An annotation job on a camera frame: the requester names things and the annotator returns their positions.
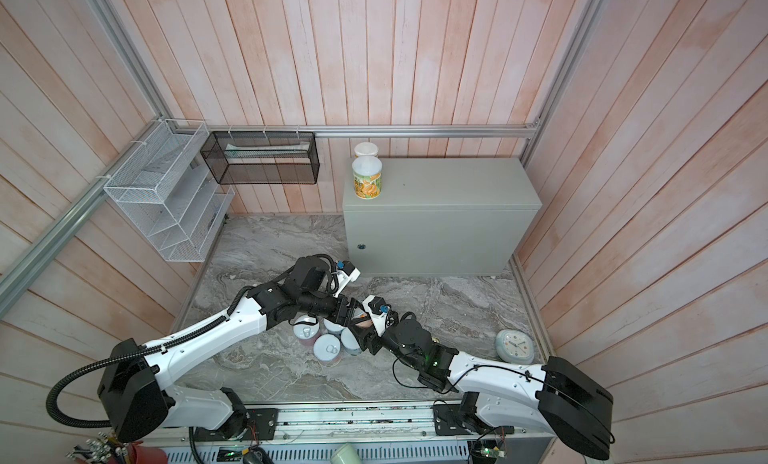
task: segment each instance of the wire mesh basket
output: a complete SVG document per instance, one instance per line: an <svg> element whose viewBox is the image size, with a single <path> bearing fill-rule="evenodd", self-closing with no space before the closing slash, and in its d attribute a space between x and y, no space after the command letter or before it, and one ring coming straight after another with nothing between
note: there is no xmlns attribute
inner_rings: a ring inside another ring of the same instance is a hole
<svg viewBox="0 0 768 464"><path fill-rule="evenodd" d="M175 134L161 122L104 186L166 260L204 261L234 197L192 164L207 135L205 124Z"/></svg>
<svg viewBox="0 0 768 464"><path fill-rule="evenodd" d="M312 132L212 132L200 153L219 184L315 184Z"/></svg>
<svg viewBox="0 0 768 464"><path fill-rule="evenodd" d="M104 190L119 203L163 203L207 137L205 123L194 134L175 134L168 121L162 121L123 162Z"/></svg>

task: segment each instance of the cabinet door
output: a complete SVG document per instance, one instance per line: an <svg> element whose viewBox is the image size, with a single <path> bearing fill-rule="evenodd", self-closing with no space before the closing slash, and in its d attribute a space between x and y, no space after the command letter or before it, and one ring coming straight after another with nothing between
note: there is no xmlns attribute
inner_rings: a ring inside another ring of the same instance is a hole
<svg viewBox="0 0 768 464"><path fill-rule="evenodd" d="M534 216L535 210L365 210L345 212L344 221L350 259L364 276L498 276Z"/></svg>

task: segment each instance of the robotic arm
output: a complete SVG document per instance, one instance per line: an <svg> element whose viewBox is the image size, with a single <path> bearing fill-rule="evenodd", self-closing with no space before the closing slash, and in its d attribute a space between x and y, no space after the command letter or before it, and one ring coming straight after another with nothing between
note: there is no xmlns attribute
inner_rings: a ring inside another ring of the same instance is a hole
<svg viewBox="0 0 768 464"><path fill-rule="evenodd" d="M48 414L68 426L111 426L122 442L139 440L158 427L177 426L241 436L247 411L235 392L193 390L174 382L228 346L290 322L301 312L349 327L362 350L376 354L388 349L417 370L418 381L428 388L464 392L463 426L484 432L524 423L552 430L586 456L608 458L613 398L571 363L551 357L544 366L515 366L444 346L413 313L400 318L381 297L359 302L341 294L359 276L349 261L335 263L324 254L299 258L280 276L244 287L227 309L187 329L142 346L132 339L117 344L109 359L73 372L52 388ZM354 318L356 308L365 314ZM72 380L101 368L106 369L97 392L109 420L66 416L58 408L58 394Z"/></svg>

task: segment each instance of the cabinet top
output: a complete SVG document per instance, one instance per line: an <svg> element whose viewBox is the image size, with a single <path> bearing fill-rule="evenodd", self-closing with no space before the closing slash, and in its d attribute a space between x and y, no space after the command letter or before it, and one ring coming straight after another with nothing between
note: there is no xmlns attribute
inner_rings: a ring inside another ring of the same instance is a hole
<svg viewBox="0 0 768 464"><path fill-rule="evenodd" d="M344 183L348 210L537 210L542 206L514 158L382 159L382 191L355 194L351 161Z"/></svg>

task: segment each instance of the gray marble surface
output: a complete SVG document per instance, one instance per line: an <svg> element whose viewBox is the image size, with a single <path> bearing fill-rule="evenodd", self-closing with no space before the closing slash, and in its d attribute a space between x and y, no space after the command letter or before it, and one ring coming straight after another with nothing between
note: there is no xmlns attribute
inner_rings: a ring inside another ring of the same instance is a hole
<svg viewBox="0 0 768 464"><path fill-rule="evenodd" d="M342 216L233 217L225 223L184 324L222 310L242 286L269 280L296 258L318 253L348 258ZM400 315L414 312L443 344L480 357L496 359L494 338L501 329L531 333L510 272L498 278L361 278L344 294L359 300L369 294L382 296ZM393 359L386 350L376 356L345 354L336 366L323 367L312 349L294 337L288 323L282 323L199 364L179 384L206 390L230 387L246 403L439 397L395 382ZM396 373L401 382L420 386L417 372L403 364L396 365Z"/></svg>

